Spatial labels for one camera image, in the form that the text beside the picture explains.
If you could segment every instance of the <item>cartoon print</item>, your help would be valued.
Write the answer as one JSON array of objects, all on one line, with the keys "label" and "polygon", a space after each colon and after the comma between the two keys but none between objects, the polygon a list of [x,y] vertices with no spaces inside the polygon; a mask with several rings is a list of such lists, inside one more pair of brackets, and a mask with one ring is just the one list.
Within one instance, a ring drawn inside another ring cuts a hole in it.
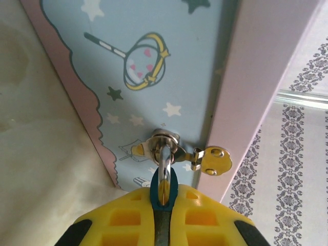
[{"label": "cartoon print", "polygon": [[84,0],[81,6],[82,12],[86,13],[90,21],[94,21],[97,16],[104,17],[104,12],[100,9],[100,0]]},{"label": "cartoon print", "polygon": [[170,104],[169,102],[166,103],[166,108],[163,109],[163,111],[167,112],[168,117],[171,117],[172,115],[181,116],[180,113],[181,106],[174,106]]},{"label": "cartoon print", "polygon": [[124,60],[124,83],[130,90],[142,90],[160,82],[165,73],[165,58],[169,56],[163,38],[155,32],[141,37],[128,51],[123,52],[85,32],[84,37]]},{"label": "cartoon print", "polygon": [[188,171],[191,171],[191,166],[190,166],[190,164],[185,164],[185,166],[183,167],[187,172]]},{"label": "cartoon print", "polygon": [[192,14],[196,8],[199,6],[204,6],[209,8],[211,6],[209,0],[182,0],[183,2],[187,3],[189,6],[188,13]]},{"label": "cartoon print", "polygon": [[116,99],[121,99],[123,100],[123,97],[121,96],[121,90],[114,90],[112,87],[108,86],[109,92],[107,92],[107,95],[112,97],[113,101]]},{"label": "cartoon print", "polygon": [[112,115],[110,113],[107,113],[107,120],[111,124],[121,124],[121,122],[119,122],[119,120],[118,120],[118,116]]},{"label": "cartoon print", "polygon": [[141,187],[150,187],[150,181],[145,178],[136,177],[133,179],[133,182]]},{"label": "cartoon print", "polygon": [[134,146],[137,146],[139,143],[141,143],[141,141],[139,139],[135,140],[134,142],[128,144],[128,145],[124,145],[124,146],[118,146],[123,152],[125,152],[127,155],[120,158],[119,160],[125,160],[127,158],[131,158],[132,160],[136,161],[136,162],[142,162],[145,160],[148,160],[147,157],[144,156],[137,156],[134,155],[132,152],[132,148]]},{"label": "cartoon print", "polygon": [[[112,176],[117,175],[114,182],[126,191],[140,187],[135,177],[151,180],[157,168],[140,141],[155,128],[177,132],[190,148],[206,144],[203,129],[210,128],[219,87],[211,82],[213,67],[220,68],[213,62],[223,62],[229,35],[219,39],[222,52],[213,52],[221,25],[228,30],[233,23],[237,2],[226,1],[223,10],[221,1],[209,1],[207,9],[208,0],[191,5],[191,0],[153,0],[146,5],[130,0],[40,0],[44,15],[69,50],[69,59],[67,53],[60,54],[72,68],[62,63],[58,72],[65,85],[72,83],[66,73],[74,72],[92,92],[88,97],[78,89],[70,94],[79,98],[75,104],[86,104],[86,112],[93,108],[99,114],[90,115],[86,126],[91,134],[97,128],[99,142],[117,157],[112,163],[104,161]],[[188,14],[188,7],[196,14]],[[169,51],[173,56],[166,59]],[[179,163],[175,168],[179,181],[192,185],[194,173],[184,166]]]}]

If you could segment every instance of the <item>pink heart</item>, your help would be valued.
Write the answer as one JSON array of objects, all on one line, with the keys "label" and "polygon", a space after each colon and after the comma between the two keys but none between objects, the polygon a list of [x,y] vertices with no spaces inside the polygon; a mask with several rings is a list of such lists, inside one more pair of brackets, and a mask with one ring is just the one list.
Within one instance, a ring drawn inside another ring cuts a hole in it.
[{"label": "pink heart", "polygon": [[145,49],[144,54],[148,57],[151,57],[150,49]]},{"label": "pink heart", "polygon": [[154,66],[151,65],[151,64],[149,64],[149,65],[146,66],[146,68],[148,69],[149,72],[153,70],[153,67],[154,67]]}]

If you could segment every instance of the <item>yellow object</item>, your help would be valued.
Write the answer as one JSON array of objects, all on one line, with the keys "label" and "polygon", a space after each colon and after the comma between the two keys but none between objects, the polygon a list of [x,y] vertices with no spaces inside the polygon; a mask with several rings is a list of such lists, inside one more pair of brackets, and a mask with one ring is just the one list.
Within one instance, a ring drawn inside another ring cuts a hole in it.
[{"label": "yellow object", "polygon": [[220,147],[208,147],[205,149],[201,160],[201,171],[213,176],[219,176],[230,170],[232,161],[227,150]]},{"label": "yellow object", "polygon": [[161,204],[166,204],[170,196],[170,183],[166,179],[162,180],[158,185],[158,200]]},{"label": "yellow object", "polygon": [[[153,246],[150,189],[140,188],[83,216],[92,221],[80,246]],[[234,225],[251,220],[180,184],[171,217],[170,246],[247,246]]]},{"label": "yellow object", "polygon": [[145,155],[144,147],[142,146],[142,144],[138,144],[137,146],[132,146],[131,153],[132,155],[136,155],[136,156],[144,156]]},{"label": "yellow object", "polygon": [[140,84],[140,85],[131,85],[131,84],[128,84],[126,81],[125,81],[125,84],[126,86],[131,89],[131,90],[134,90],[134,91],[138,91],[138,90],[141,90],[147,86],[149,86],[149,84],[151,85],[154,85],[158,82],[156,82],[157,80],[157,75],[159,74],[159,72],[161,71],[162,67],[163,67],[163,64],[164,64],[164,59],[169,56],[169,51],[168,49],[166,48],[166,45],[164,43],[164,40],[161,36],[159,36],[158,34],[156,33],[148,33],[144,36],[144,39],[146,38],[150,38],[150,39],[153,39],[155,40],[155,42],[157,43],[157,49],[158,49],[158,52],[159,52],[159,59],[157,59],[156,61],[156,64],[155,64],[155,67],[154,69],[152,70],[152,72],[149,73],[148,76],[146,76],[144,79],[143,79],[143,82]]}]

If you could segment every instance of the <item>lock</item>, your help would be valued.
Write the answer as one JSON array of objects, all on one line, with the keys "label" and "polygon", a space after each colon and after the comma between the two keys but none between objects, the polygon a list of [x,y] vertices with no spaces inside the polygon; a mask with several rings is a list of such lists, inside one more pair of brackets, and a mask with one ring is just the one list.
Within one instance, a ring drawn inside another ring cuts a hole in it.
[{"label": "lock", "polygon": [[168,146],[172,154],[172,164],[187,160],[193,171],[201,170],[211,176],[219,176],[232,166],[229,152],[222,147],[210,146],[205,150],[194,148],[193,153],[188,153],[179,143],[178,134],[156,129],[147,141],[133,146],[131,152],[133,155],[147,157],[159,165],[160,150],[163,146]]}]

